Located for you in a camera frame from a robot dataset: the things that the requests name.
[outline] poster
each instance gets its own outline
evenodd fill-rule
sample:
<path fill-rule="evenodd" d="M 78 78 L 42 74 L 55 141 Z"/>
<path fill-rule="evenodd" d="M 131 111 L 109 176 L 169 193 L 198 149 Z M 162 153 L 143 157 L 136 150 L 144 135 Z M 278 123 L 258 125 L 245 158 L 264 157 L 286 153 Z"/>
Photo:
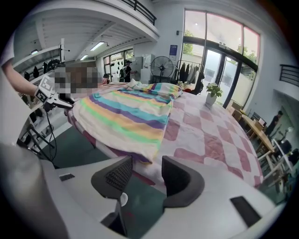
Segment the poster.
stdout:
<path fill-rule="evenodd" d="M 175 61 L 177 59 L 178 45 L 170 45 L 169 59 Z"/>

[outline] rainbow striped blanket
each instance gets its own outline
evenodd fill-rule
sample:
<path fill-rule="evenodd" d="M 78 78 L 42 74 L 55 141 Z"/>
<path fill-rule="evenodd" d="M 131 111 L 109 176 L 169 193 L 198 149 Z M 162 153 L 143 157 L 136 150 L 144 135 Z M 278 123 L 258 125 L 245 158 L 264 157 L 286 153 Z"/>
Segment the rainbow striped blanket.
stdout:
<path fill-rule="evenodd" d="M 132 80 L 116 91 L 94 93 L 77 101 L 73 114 L 92 137 L 106 146 L 142 155 L 145 163 L 152 163 L 173 101 L 181 94 L 181 88 L 174 84 Z"/>

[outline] pink checkered blanket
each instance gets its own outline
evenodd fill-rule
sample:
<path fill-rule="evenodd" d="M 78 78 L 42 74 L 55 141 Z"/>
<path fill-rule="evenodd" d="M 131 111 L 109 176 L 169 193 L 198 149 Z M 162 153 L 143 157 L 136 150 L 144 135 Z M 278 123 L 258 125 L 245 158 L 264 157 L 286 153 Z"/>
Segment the pink checkered blanket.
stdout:
<path fill-rule="evenodd" d="M 123 84 L 104 87 L 99 93 L 117 87 L 121 88 Z M 208 108 L 205 100 L 204 96 L 184 92 L 174 101 L 164 139 L 153 164 L 143 165 L 136 160 L 134 170 L 154 183 L 163 183 L 162 156 L 169 155 L 228 170 L 252 186 L 260 185 L 262 171 L 247 135 L 228 111 L 217 104 Z M 93 138 L 76 121 L 72 110 L 68 111 L 68 120 L 107 156 L 128 154 Z"/>

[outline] ceiling light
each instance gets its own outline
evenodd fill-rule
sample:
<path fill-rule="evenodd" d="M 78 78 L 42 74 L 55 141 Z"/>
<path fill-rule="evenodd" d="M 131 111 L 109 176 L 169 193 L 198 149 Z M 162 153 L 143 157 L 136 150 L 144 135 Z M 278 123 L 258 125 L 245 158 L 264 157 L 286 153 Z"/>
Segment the ceiling light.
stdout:
<path fill-rule="evenodd" d="M 104 44 L 104 42 L 99 42 L 98 44 L 96 44 L 93 48 L 91 48 L 91 50 L 96 50 L 100 45 Z"/>
<path fill-rule="evenodd" d="M 35 53 L 37 53 L 38 52 L 38 50 L 33 50 L 32 52 L 31 52 L 31 54 L 33 55 L 33 54 L 35 54 Z"/>
<path fill-rule="evenodd" d="M 84 56 L 80 59 L 80 61 L 83 61 L 86 57 L 87 57 L 87 55 L 84 55 Z"/>

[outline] clothing rack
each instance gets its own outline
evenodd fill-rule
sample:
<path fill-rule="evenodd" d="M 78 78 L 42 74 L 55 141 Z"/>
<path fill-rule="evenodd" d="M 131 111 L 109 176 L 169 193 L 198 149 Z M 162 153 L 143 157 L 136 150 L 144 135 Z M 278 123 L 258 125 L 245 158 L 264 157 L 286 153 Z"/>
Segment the clothing rack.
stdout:
<path fill-rule="evenodd" d="M 199 67 L 199 71 L 196 72 L 196 76 L 195 76 L 196 79 L 198 78 L 199 72 L 200 71 L 204 71 L 204 69 L 205 69 L 205 66 L 203 64 L 201 64 L 201 63 L 196 63 L 196 62 L 191 62 L 191 61 L 185 61 L 185 60 L 178 60 L 178 62 L 177 62 L 178 73 L 176 75 L 176 81 L 175 82 L 178 82 L 178 80 L 179 80 L 178 76 L 179 76 L 179 71 L 181 69 L 181 63 L 189 63 L 189 64 L 193 64 L 193 65 Z"/>

